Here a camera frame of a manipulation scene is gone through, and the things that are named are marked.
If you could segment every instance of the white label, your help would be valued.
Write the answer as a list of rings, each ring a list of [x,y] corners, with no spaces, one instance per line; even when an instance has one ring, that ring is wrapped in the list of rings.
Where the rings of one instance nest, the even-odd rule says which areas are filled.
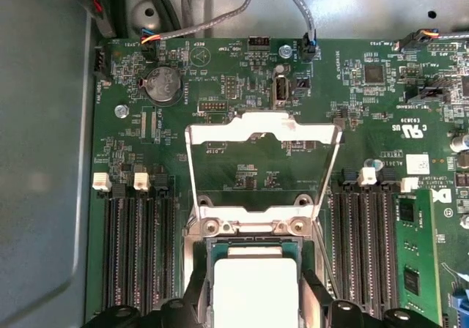
[[[405,163],[407,165],[407,174],[430,174],[427,154],[406,154]]]

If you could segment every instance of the silver metal bracket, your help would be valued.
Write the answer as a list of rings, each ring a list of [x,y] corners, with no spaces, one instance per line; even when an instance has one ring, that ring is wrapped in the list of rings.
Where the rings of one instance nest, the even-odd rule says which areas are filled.
[[[194,175],[192,146],[208,141],[247,141],[254,133],[272,133],[279,141],[319,141],[331,145],[326,159],[320,189],[311,200],[308,195],[297,198],[291,206],[272,206],[265,211],[248,212],[241,206],[213,206],[200,202]],[[186,234],[196,233],[200,237],[255,233],[274,235],[311,236],[311,221],[320,211],[334,161],[339,150],[342,131],[335,124],[298,124],[293,116],[283,111],[247,112],[237,116],[228,124],[192,124],[185,130],[188,153],[193,209]]]

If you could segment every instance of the white dimm latch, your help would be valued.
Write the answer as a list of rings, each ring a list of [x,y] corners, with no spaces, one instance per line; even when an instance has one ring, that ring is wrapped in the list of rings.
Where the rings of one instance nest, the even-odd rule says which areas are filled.
[[[107,193],[111,191],[112,183],[109,180],[109,174],[104,173],[93,173],[93,189],[106,191]]]
[[[133,188],[135,190],[148,191],[150,185],[148,173],[135,173],[133,178]]]
[[[418,189],[417,176],[406,176],[401,179],[401,193],[411,193],[415,189]]]
[[[375,167],[363,167],[360,170],[360,174],[357,178],[358,184],[363,187],[365,185],[375,185],[376,180],[376,168]]]

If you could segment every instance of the black chip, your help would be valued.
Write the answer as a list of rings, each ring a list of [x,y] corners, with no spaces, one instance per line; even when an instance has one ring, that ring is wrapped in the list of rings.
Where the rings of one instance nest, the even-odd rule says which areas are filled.
[[[247,176],[245,178],[245,185],[247,190],[254,190],[254,177],[253,176]]]
[[[365,64],[365,83],[383,84],[384,67],[381,64]]]
[[[462,77],[462,96],[469,96],[469,77]]]
[[[405,222],[413,222],[415,220],[415,201],[411,198],[399,199],[399,217]]]
[[[420,275],[411,269],[404,269],[404,288],[412,294],[420,295]]]

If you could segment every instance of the motherboard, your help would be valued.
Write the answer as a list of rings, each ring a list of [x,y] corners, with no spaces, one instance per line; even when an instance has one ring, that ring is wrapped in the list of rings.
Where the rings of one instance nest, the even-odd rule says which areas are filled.
[[[97,48],[86,319],[113,305],[148,313],[183,294],[185,128],[272,110],[343,131],[319,214],[340,297],[374,317],[402,307],[458,327],[465,284],[454,271],[469,273],[467,44],[320,40],[304,61],[300,41]],[[314,198],[326,146],[262,133],[194,148],[198,193],[249,211]]]

